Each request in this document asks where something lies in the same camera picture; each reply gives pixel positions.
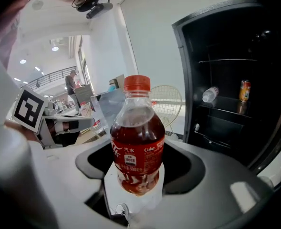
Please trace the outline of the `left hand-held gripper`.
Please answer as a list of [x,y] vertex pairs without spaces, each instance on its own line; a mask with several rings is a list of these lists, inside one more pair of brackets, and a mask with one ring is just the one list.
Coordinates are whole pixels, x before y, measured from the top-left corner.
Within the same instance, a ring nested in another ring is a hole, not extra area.
[[95,123],[90,117],[61,119],[48,100],[27,86],[21,88],[12,119],[34,133],[44,149],[74,145],[81,131]]

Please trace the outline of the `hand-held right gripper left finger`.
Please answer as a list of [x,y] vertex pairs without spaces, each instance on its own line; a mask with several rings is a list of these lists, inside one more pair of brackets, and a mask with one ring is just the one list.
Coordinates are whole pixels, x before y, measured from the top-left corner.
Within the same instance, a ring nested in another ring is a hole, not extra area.
[[44,150],[31,141],[30,148],[36,175],[60,229],[123,229],[85,204],[102,184],[99,179],[87,178],[75,164],[76,157],[90,145]]

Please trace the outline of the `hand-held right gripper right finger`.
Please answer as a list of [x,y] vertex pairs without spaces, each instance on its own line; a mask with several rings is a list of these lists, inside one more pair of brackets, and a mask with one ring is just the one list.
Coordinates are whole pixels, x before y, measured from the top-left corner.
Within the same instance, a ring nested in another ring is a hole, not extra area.
[[239,161],[178,141],[165,163],[162,200],[144,209],[130,225],[136,229],[240,229],[267,204],[272,189]]

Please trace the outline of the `red label cola bottle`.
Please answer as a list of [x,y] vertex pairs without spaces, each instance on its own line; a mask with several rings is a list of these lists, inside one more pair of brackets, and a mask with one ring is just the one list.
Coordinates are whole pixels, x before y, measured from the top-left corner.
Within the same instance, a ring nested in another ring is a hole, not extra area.
[[165,128],[151,100],[150,79],[124,79],[125,101],[111,126],[111,146],[121,187],[136,196],[152,190],[159,180]]

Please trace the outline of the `black mini fridge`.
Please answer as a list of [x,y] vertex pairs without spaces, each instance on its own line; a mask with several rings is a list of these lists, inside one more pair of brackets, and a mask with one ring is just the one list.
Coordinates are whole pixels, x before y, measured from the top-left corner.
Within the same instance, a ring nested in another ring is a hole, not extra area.
[[[173,24],[181,55],[184,141],[228,155],[259,173],[281,151],[281,9],[229,0]],[[251,83],[247,102],[242,80]],[[203,93],[218,87],[211,103]]]

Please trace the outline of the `person's left forearm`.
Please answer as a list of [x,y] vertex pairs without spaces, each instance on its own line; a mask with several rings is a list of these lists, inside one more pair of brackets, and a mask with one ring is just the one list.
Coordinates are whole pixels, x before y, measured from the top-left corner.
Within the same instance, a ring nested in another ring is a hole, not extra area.
[[26,127],[24,127],[16,122],[9,121],[9,120],[6,120],[4,124],[8,128],[12,128],[12,129],[15,129],[18,132],[20,132],[22,135],[24,135],[24,137],[28,141],[39,142],[36,134],[33,131],[27,129]]

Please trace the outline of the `clear water jug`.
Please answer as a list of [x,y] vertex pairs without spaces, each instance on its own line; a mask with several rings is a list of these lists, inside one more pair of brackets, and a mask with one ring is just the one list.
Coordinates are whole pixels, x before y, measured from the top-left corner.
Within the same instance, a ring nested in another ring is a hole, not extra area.
[[94,126],[90,127],[90,130],[95,135],[99,135],[100,133],[105,131],[107,128],[108,128],[108,124],[107,124],[107,121],[105,120],[105,118],[100,118],[99,120],[97,120],[95,122]]

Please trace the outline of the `brown cardboard box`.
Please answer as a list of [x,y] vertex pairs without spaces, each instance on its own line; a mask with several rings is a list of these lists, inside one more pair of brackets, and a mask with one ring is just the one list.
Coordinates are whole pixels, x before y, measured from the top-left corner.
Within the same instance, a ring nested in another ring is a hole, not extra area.
[[82,102],[90,103],[91,97],[94,95],[90,85],[82,85],[81,87],[75,88],[74,91],[80,104]]

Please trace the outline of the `brown cardboard sheet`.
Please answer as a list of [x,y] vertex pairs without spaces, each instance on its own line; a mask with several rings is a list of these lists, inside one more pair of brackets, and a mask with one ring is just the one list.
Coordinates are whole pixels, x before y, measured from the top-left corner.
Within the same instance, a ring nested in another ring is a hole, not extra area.
[[109,85],[110,86],[114,86],[115,89],[121,89],[123,90],[124,88],[124,80],[125,80],[125,76],[122,74],[118,77],[115,77],[111,80],[109,80]]

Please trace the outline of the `dark metal railing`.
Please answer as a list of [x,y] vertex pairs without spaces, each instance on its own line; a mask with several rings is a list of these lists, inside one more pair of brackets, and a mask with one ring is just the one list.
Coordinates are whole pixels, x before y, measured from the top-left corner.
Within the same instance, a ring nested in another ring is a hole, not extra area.
[[27,86],[32,90],[40,88],[41,86],[45,86],[49,83],[53,83],[59,79],[65,78],[70,74],[71,70],[77,70],[77,66],[68,67],[62,70],[52,72],[50,74],[44,74],[42,77],[37,78],[29,82],[28,84],[21,85],[19,88],[21,89],[23,86]]

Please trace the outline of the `person's right white shoe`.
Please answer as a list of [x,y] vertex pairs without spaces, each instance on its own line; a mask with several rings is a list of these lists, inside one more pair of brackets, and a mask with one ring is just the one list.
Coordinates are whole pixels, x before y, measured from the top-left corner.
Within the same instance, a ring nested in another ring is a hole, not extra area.
[[131,213],[125,203],[120,203],[115,208],[115,214],[111,216],[111,220],[117,224],[130,229]]

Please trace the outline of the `clear water bottle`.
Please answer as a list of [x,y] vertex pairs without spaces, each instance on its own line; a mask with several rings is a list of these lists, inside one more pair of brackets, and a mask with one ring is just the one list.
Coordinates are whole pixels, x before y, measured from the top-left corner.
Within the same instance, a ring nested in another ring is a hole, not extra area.
[[205,103],[211,103],[213,102],[217,95],[219,94],[219,88],[218,87],[210,87],[209,89],[207,89],[203,95],[202,95],[202,101]]

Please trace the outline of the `orange drink can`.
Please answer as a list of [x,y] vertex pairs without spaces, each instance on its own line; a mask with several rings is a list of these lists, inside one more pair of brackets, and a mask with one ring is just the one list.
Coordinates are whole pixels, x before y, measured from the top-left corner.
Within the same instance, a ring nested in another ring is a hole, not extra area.
[[247,102],[250,96],[251,83],[249,80],[242,80],[240,85],[239,99],[242,102]]

